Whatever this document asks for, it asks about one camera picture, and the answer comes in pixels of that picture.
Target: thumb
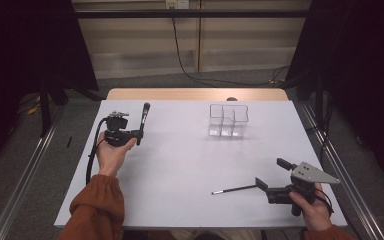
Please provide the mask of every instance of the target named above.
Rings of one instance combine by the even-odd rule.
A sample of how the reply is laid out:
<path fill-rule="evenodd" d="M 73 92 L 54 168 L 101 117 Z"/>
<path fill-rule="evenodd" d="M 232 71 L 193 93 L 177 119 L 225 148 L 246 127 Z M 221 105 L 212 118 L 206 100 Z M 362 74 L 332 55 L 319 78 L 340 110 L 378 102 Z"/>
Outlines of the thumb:
<path fill-rule="evenodd" d="M 130 150 L 133 146 L 135 146 L 137 142 L 137 139 L 136 138 L 131 138 L 127 143 L 126 145 L 124 145 L 124 148 L 126 148 L 127 150 Z"/>

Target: metal rail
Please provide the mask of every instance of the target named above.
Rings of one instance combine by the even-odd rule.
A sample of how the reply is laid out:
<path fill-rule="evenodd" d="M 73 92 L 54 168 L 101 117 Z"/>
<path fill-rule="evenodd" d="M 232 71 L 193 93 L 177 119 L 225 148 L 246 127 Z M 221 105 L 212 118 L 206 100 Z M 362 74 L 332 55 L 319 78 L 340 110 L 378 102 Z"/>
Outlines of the metal rail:
<path fill-rule="evenodd" d="M 302 105 L 305 115 L 307 116 L 312 127 L 316 127 L 315 113 L 311 106 L 308 103 Z M 323 145 L 325 132 L 317 130 L 316 135 L 320 144 Z M 339 158 L 335 148 L 329 139 L 326 139 L 324 151 L 328 156 L 330 163 L 332 164 L 338 178 L 341 180 L 342 186 L 348 195 L 348 198 L 356 210 L 358 217 L 360 218 L 361 223 L 363 224 L 366 232 L 368 233 L 370 239 L 381 240 L 384 239 L 384 235 L 373 216 L 373 213 L 367 206 L 367 203 L 364 201 L 360 192 L 357 190 L 357 187 L 354 185 L 350 175 L 348 174 L 345 166 L 343 165 L 341 159 Z"/>
<path fill-rule="evenodd" d="M 5 239 L 12 225 L 12 222 L 14 221 L 15 216 L 17 215 L 17 212 L 24 201 L 31 181 L 40 165 L 40 162 L 43 159 L 43 156 L 45 155 L 49 143 L 52 140 L 56 126 L 61 120 L 63 112 L 64 107 L 59 107 L 57 109 L 57 112 L 55 113 L 54 123 L 51 125 L 51 128 L 49 129 L 48 133 L 43 138 L 40 138 L 36 149 L 32 157 L 30 158 L 26 169 L 24 170 L 23 175 L 21 176 L 17 186 L 12 192 L 10 199 L 4 207 L 4 210 L 2 210 L 0 214 L 0 240 Z"/>

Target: transparent divided box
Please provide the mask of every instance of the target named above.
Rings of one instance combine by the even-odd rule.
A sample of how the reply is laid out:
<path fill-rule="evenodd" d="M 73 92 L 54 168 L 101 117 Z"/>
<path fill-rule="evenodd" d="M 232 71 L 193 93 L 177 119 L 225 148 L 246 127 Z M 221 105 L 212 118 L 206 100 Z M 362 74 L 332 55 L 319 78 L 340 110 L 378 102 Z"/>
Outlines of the transparent divided box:
<path fill-rule="evenodd" d="M 248 124 L 246 105 L 210 105 L 210 136 L 243 137 Z"/>

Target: black rod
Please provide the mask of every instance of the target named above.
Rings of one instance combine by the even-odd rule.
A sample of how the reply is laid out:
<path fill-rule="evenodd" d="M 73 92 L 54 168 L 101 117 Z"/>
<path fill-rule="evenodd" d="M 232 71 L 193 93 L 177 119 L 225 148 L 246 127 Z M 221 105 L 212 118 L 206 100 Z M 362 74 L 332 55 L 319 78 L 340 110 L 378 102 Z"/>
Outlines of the black rod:
<path fill-rule="evenodd" d="M 78 18 L 306 18 L 308 10 L 76 10 Z"/>

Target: orange sleeve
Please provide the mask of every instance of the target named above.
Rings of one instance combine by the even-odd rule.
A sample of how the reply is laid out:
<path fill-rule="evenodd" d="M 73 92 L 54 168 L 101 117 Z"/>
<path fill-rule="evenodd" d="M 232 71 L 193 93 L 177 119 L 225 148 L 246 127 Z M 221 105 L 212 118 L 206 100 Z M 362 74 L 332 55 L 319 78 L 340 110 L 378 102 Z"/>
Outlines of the orange sleeve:
<path fill-rule="evenodd" d="M 70 205 L 64 239 L 118 239 L 124 220 L 124 198 L 117 178 L 95 175 Z"/>
<path fill-rule="evenodd" d="M 355 240 L 353 236 L 344 232 L 342 229 L 335 225 L 324 231 L 306 231 L 304 232 L 304 235 L 305 240 Z"/>

